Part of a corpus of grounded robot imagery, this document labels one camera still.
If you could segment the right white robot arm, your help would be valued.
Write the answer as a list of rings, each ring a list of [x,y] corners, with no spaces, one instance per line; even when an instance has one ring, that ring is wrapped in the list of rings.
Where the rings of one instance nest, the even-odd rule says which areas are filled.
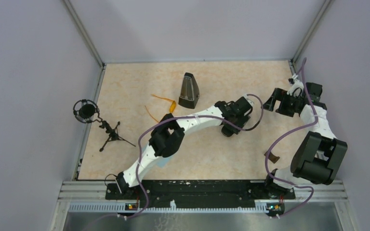
[[[263,185],[267,197],[277,198],[297,184],[330,185],[334,181],[348,145],[333,134],[321,94],[322,85],[296,81],[289,90],[275,88],[265,102],[265,110],[272,112],[279,101],[275,112],[290,117],[298,114],[308,130],[290,166],[267,175]]]

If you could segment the black microphone on tripod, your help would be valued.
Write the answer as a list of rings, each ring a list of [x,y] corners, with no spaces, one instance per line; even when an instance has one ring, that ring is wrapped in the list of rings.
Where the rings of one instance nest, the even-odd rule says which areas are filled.
[[[119,135],[119,126],[121,125],[120,121],[118,121],[114,127],[111,127],[106,120],[100,117],[100,109],[94,101],[81,99],[73,105],[72,110],[75,119],[77,119],[79,122],[83,124],[92,124],[94,122],[98,122],[100,124],[99,128],[104,129],[106,134],[108,134],[108,138],[103,146],[99,149],[99,152],[102,152],[106,145],[112,141],[125,141],[133,147],[136,147],[135,144],[129,142]]]

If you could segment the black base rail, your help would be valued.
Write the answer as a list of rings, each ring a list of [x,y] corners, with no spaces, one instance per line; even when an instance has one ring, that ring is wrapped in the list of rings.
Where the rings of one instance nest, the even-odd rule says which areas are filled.
[[[143,180],[141,186],[123,190],[115,183],[106,187],[105,199],[128,200],[142,207],[180,209],[253,208],[259,200],[295,199],[294,190],[282,192],[264,180]]]

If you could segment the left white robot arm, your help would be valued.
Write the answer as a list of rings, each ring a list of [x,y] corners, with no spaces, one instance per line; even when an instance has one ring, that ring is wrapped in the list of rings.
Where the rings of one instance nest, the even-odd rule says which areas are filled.
[[[186,116],[166,114],[148,130],[150,139],[140,148],[138,159],[117,175],[117,193],[124,199],[133,197],[135,187],[146,173],[161,160],[178,152],[186,135],[216,126],[221,126],[223,134],[228,137],[239,133],[250,119],[253,105],[250,99],[242,96],[236,101],[218,101],[207,109]]]

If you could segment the orange sunglasses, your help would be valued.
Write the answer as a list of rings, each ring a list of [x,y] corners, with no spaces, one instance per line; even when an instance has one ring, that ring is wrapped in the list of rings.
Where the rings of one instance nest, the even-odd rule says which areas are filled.
[[[151,94],[153,98],[150,102],[144,105],[147,114],[158,123],[163,115],[173,113],[177,107],[177,102],[173,99]]]

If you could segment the small brown holder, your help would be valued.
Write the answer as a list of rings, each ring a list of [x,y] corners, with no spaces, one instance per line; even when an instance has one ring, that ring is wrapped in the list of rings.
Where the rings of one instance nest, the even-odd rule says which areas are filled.
[[[280,159],[279,156],[274,155],[272,152],[270,152],[270,153],[265,152],[264,156],[267,157],[267,160],[270,161],[273,164],[276,164]]]

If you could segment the black glasses case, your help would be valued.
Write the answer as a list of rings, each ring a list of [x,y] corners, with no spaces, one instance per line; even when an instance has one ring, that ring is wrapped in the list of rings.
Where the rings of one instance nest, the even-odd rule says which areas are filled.
[[[225,137],[231,137],[232,135],[237,135],[239,134],[240,130],[237,129],[237,128],[234,128],[232,125],[228,124],[228,123],[223,123],[223,126],[221,128],[221,133],[225,136]]]

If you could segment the blue cleaning cloth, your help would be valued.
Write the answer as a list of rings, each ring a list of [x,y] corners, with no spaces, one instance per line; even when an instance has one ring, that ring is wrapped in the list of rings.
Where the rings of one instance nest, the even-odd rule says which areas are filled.
[[[168,163],[170,159],[171,157],[156,156],[154,148],[147,144],[145,147],[142,148],[140,165],[144,169],[153,168],[154,166],[162,168]]]

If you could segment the black metronome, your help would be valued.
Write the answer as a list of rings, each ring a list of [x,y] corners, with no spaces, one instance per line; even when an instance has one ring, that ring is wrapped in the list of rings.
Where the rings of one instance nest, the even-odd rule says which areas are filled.
[[[197,81],[192,73],[185,72],[178,104],[188,109],[195,109],[200,97]]]

